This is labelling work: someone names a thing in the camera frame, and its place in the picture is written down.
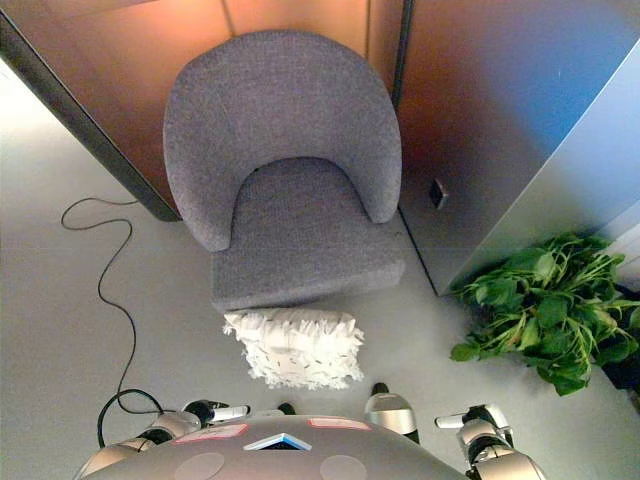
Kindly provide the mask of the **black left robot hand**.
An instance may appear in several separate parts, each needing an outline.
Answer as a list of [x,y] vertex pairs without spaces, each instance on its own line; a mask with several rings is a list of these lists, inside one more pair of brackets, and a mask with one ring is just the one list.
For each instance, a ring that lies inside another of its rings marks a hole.
[[251,413],[249,405],[231,406],[224,402],[206,399],[191,401],[183,410],[197,416],[202,427],[239,419]]

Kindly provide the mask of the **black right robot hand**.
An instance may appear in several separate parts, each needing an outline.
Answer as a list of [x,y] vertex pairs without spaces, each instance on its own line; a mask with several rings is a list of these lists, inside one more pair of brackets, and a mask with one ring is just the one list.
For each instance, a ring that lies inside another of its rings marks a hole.
[[440,429],[461,429],[466,423],[476,419],[487,421],[497,429],[510,426],[504,413],[495,404],[471,406],[463,413],[436,417],[434,423]]

